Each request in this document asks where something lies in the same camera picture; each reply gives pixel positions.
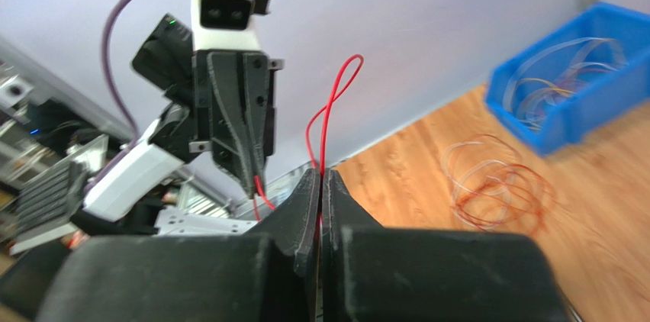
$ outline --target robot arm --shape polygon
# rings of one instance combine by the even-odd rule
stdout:
[[[117,221],[151,188],[211,151],[248,196],[264,183],[274,150],[275,71],[257,38],[254,14],[270,0],[191,0],[191,30],[166,15],[133,61],[172,104],[85,197],[84,211]]]

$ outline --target metal bracket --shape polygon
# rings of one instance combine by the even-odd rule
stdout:
[[[209,141],[192,141],[189,144],[190,153],[203,153],[212,150],[212,143]]]
[[[159,229],[158,236],[209,236],[216,234],[239,236],[256,224],[256,221],[208,217],[167,207],[158,213],[155,227]]]
[[[269,70],[282,70],[285,68],[284,59],[269,59]]]

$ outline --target screw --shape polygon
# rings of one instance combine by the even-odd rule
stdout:
[[[23,90],[21,89],[21,87],[17,85],[12,85],[11,87],[9,87],[9,92],[13,95],[21,95]]]

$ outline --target blue plastic bin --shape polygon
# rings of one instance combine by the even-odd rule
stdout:
[[[506,86],[519,67],[539,52],[582,37],[613,38],[623,46],[627,65],[601,73],[570,98],[546,111],[539,130],[532,130],[503,104]],[[580,46],[559,50],[531,65],[524,76],[553,79],[565,70]],[[606,59],[607,47],[598,47],[589,59]],[[532,90],[522,84],[512,95],[518,105]],[[499,65],[489,82],[485,101],[499,121],[535,152],[544,156],[566,143],[579,143],[595,127],[643,102],[650,96],[650,15],[607,3],[597,3],[549,36]]]

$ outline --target red wire loop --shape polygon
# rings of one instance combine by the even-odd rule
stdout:
[[[337,92],[343,74],[345,74],[346,70],[348,69],[348,66],[354,60],[359,60],[359,65],[356,67],[354,73],[350,76],[348,82],[343,86],[343,89]],[[320,174],[321,175],[325,173],[325,146],[327,142],[327,125],[330,120],[332,105],[335,102],[335,100],[339,99],[339,97],[348,89],[348,87],[350,87],[350,84],[352,84],[352,82],[356,78],[356,75],[359,73],[359,70],[361,70],[361,67],[363,66],[363,61],[364,61],[363,56],[356,53],[351,57],[349,57],[348,60],[346,60],[343,63],[341,69],[339,69],[339,73],[336,75],[336,80],[334,81],[334,85],[330,93],[330,98],[327,100],[327,104],[324,105],[320,110],[318,110],[318,112],[311,118],[311,120],[309,120],[309,123],[307,124],[307,129],[304,132],[304,140],[307,143],[307,151],[309,152],[309,159],[311,161],[311,165],[314,168],[319,168],[319,163],[316,161],[316,156],[314,155],[314,149],[311,146],[310,131],[311,131],[311,126],[314,124],[316,119],[320,116],[320,114],[325,112],[325,115],[323,116],[323,128],[320,132]]]
[[[359,60],[359,64],[356,67],[355,71],[352,73],[350,76],[350,79],[348,82],[343,86],[343,89],[337,92],[339,88],[339,84],[341,83],[341,78],[343,77],[343,74],[345,74],[346,70],[348,69],[348,66],[354,61],[354,60]],[[309,133],[311,131],[311,126],[314,124],[316,119],[325,112],[325,115],[323,116],[323,128],[320,132],[320,175],[323,175],[325,173],[325,147],[326,147],[326,142],[327,142],[327,125],[329,124],[330,121],[330,113],[332,112],[332,105],[334,104],[335,100],[339,99],[339,97],[350,87],[350,84],[354,81],[354,78],[356,78],[356,75],[359,73],[359,70],[361,70],[361,67],[363,66],[363,56],[356,53],[352,55],[351,57],[346,60],[343,65],[341,66],[341,69],[339,69],[339,73],[336,75],[336,80],[334,81],[334,85],[332,87],[332,92],[330,93],[330,98],[327,100],[327,104],[324,105],[318,112],[309,120],[309,123],[307,123],[307,129],[304,132],[304,139],[305,142],[307,143],[307,151],[309,152],[309,159],[311,161],[311,165],[314,168],[319,167],[319,163],[316,161],[316,157],[314,155],[314,149],[311,147],[311,141],[309,138]],[[264,194],[264,190],[262,188],[262,181],[259,178],[258,175],[255,176],[255,186],[257,187],[257,193],[259,196],[262,197],[262,200],[266,203],[269,208],[272,210],[275,210],[275,206],[273,203],[271,203],[266,195]],[[257,200],[253,196],[253,210],[255,211],[255,218],[257,221],[261,221],[261,217],[259,216],[259,211],[257,209]]]

